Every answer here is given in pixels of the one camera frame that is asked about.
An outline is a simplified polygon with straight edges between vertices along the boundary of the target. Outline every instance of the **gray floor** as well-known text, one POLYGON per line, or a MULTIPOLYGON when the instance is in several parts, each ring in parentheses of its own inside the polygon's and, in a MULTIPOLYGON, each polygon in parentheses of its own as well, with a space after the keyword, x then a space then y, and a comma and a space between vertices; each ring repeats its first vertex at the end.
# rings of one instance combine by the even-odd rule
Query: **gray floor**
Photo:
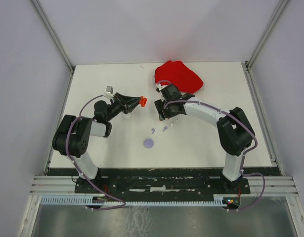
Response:
MULTIPOLYGON (((242 205, 252 202, 242 198, 242 205)), ((89 211, 41 205, 33 237, 296 237, 284 197, 263 198, 252 209, 136 206, 89 211)))

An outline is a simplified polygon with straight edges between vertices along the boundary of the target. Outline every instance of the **purple disc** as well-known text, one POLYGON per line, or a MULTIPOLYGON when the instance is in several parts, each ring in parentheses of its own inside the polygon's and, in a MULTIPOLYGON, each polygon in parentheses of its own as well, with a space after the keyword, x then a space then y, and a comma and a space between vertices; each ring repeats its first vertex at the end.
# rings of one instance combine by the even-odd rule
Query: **purple disc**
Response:
POLYGON ((145 141, 143 142, 143 145, 146 147, 146 148, 152 148, 154 146, 154 142, 152 139, 145 139, 145 141))

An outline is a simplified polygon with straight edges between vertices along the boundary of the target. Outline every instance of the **red object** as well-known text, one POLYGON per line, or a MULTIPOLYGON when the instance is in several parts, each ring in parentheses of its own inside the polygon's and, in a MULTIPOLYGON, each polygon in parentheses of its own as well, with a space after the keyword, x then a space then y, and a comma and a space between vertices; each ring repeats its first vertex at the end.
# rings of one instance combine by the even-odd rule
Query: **red object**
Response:
POLYGON ((197 74, 187 68, 181 61, 168 61, 155 70, 155 83, 169 80, 179 91, 195 93, 203 86, 197 74))
POLYGON ((146 105, 147 98, 144 98, 144 96, 141 96, 141 100, 138 102, 142 107, 146 105))

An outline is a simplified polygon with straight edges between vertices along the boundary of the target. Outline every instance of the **wall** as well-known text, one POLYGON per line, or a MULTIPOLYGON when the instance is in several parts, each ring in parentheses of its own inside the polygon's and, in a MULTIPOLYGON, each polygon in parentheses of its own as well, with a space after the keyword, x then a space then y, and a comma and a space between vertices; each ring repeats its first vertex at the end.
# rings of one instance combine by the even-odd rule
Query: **wall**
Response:
POLYGON ((284 170, 304 206, 304 0, 291 1, 253 74, 284 170))
POLYGON ((75 65, 248 60, 279 2, 40 1, 75 65))
POLYGON ((0 236, 16 236, 69 71, 28 0, 0 0, 0 236))

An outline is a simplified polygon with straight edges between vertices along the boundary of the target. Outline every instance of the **orange object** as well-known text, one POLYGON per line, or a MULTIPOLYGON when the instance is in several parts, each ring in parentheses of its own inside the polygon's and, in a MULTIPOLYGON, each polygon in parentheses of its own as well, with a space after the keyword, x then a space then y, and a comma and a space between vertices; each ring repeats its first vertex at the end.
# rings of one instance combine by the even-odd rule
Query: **orange object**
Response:
POLYGON ((146 105, 147 98, 144 98, 144 96, 141 96, 141 100, 139 101, 139 104, 144 107, 146 105))

